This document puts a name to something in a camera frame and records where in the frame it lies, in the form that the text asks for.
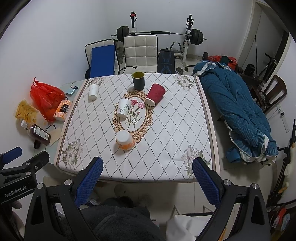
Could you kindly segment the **orange cup white base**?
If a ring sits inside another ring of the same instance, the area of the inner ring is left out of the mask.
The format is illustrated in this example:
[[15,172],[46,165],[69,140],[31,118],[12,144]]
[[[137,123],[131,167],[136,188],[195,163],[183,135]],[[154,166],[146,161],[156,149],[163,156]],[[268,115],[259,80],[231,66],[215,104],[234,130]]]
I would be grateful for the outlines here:
[[132,135],[126,130],[120,130],[117,132],[115,139],[118,146],[124,151],[129,151],[134,146]]

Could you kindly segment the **white paper cup bamboo print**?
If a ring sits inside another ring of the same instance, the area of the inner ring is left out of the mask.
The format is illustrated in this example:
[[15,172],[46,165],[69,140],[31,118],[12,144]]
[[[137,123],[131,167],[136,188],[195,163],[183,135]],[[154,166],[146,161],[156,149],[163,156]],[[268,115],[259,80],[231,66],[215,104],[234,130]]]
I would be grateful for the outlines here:
[[118,102],[116,115],[125,119],[130,111],[132,102],[128,98],[121,98]]

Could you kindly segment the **small white paper cup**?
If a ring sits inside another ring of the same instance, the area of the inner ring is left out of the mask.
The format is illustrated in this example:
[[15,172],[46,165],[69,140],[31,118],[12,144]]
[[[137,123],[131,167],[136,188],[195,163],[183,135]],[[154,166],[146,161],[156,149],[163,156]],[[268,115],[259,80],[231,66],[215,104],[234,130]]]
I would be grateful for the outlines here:
[[97,99],[98,90],[99,90],[99,86],[97,84],[91,84],[91,85],[89,85],[88,99],[90,101],[95,101]]

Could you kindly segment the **dark green cup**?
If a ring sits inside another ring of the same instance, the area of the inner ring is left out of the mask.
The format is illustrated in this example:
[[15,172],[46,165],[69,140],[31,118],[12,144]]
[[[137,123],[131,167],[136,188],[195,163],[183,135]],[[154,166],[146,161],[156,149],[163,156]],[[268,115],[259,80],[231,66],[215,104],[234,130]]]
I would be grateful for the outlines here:
[[142,91],[144,90],[144,83],[145,83],[145,75],[143,72],[137,71],[132,74],[133,79],[133,86],[136,90]]

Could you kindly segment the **brown sauce bottle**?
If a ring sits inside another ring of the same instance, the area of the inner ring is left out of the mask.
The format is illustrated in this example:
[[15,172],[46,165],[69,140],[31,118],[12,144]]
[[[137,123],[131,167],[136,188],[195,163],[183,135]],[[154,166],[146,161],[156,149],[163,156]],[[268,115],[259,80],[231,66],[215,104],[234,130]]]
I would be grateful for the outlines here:
[[28,131],[28,135],[31,138],[38,140],[41,144],[48,145],[50,143],[50,134],[40,128],[38,125],[33,124],[30,126],[25,120],[22,120],[21,127]]

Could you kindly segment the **blue quilted blanket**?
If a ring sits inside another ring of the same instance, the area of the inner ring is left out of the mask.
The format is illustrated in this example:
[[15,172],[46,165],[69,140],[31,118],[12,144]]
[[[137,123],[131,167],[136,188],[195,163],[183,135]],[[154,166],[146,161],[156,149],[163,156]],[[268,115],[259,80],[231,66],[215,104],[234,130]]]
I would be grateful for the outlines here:
[[269,122],[243,79],[228,65],[207,60],[196,64],[193,75],[199,77],[229,129],[233,146],[226,152],[227,160],[275,163],[278,149]]

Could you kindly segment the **beige paper napkin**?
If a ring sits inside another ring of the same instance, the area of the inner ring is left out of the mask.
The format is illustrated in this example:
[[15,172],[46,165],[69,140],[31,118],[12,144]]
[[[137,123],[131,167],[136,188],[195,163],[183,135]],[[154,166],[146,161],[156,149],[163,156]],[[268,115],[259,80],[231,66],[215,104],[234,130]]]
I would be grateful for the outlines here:
[[58,141],[61,137],[61,128],[55,128],[51,131],[49,131],[50,134],[50,143],[49,146],[53,145],[56,141]]

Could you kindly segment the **floral checked tablecloth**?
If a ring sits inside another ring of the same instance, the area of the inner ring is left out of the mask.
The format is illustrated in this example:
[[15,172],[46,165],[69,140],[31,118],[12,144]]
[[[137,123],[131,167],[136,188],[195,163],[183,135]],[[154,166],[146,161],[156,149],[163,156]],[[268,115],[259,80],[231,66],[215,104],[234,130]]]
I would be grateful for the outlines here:
[[[53,161],[57,169],[77,174],[100,157],[105,180],[193,182],[192,162],[200,157],[220,171],[214,125],[199,78],[148,73],[144,79],[143,91],[134,89],[129,74],[78,82]],[[154,83],[166,93],[156,106],[148,106],[145,98]],[[88,99],[91,84],[99,86],[95,101]],[[121,98],[132,102],[125,119],[116,115]],[[120,130],[132,135],[129,151],[116,142]]]

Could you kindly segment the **red plastic bag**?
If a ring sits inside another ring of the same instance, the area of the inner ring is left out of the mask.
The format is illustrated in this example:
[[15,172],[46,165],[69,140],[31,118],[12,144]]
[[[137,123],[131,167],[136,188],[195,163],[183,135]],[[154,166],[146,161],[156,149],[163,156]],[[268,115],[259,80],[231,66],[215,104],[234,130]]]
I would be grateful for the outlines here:
[[40,111],[41,115],[47,122],[53,122],[54,113],[61,101],[66,99],[65,93],[52,85],[42,83],[34,78],[31,85],[30,97],[34,106]]

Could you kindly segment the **teal phone on table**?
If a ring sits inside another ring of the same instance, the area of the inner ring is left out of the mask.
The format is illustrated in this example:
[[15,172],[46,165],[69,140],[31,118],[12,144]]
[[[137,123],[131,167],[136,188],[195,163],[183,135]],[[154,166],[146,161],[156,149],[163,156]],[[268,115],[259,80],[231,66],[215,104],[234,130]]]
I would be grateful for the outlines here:
[[65,90],[65,94],[66,95],[69,95],[69,96],[72,96],[73,94],[74,94],[74,92],[76,91],[76,90],[78,90],[78,86],[76,86],[76,85],[71,85],[68,89],[66,89]]

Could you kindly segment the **dark wooden chair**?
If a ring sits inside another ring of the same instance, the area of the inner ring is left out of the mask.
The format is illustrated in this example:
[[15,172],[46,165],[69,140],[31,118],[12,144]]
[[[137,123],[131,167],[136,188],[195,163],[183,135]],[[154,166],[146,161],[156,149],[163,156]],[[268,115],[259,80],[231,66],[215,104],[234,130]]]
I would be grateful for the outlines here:
[[267,113],[286,97],[287,86],[282,78],[274,75],[264,90],[254,91],[259,107]]

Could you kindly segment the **black blue backpack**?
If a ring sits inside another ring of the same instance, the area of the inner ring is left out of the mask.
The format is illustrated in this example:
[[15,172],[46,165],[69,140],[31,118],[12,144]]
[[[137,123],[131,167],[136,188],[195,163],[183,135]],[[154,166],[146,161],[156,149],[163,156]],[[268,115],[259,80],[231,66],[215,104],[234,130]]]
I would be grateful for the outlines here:
[[167,49],[160,50],[158,73],[175,74],[175,55],[173,51]]

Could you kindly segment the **chair with blue cushion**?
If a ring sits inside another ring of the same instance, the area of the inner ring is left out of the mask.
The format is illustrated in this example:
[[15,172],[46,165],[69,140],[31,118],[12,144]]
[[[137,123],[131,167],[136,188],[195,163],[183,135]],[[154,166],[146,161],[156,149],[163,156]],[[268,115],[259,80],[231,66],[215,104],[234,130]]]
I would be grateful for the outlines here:
[[120,64],[114,39],[87,44],[84,50],[88,63],[88,69],[85,72],[86,79],[119,74]]

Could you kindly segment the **white quilted chair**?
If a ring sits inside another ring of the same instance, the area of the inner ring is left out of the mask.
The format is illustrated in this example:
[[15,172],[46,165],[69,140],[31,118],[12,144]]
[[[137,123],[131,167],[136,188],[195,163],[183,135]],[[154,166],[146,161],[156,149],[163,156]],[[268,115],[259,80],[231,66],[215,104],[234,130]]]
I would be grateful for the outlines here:
[[158,72],[157,35],[131,35],[123,38],[125,69],[123,73],[132,74]]

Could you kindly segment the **barbell on rack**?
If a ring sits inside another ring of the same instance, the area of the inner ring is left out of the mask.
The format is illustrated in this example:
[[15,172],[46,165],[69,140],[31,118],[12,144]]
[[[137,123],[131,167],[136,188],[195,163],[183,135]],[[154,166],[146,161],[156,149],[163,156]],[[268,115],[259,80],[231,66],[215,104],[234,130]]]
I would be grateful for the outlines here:
[[132,30],[130,31],[128,26],[120,26],[116,30],[116,34],[111,35],[111,37],[116,37],[118,41],[123,42],[123,39],[126,36],[140,35],[140,34],[183,36],[184,37],[183,43],[179,44],[181,53],[178,53],[178,54],[175,53],[175,57],[181,59],[182,66],[184,67],[185,71],[188,71],[189,67],[193,67],[193,65],[186,64],[189,44],[197,46],[197,45],[201,45],[204,41],[208,40],[204,37],[203,33],[200,30],[193,28],[194,19],[192,18],[191,14],[189,14],[189,17],[187,18],[187,21],[186,21],[185,33],[173,33],[169,31],[136,31],[135,22],[137,21],[137,15],[134,11],[131,11],[130,18],[131,18]]

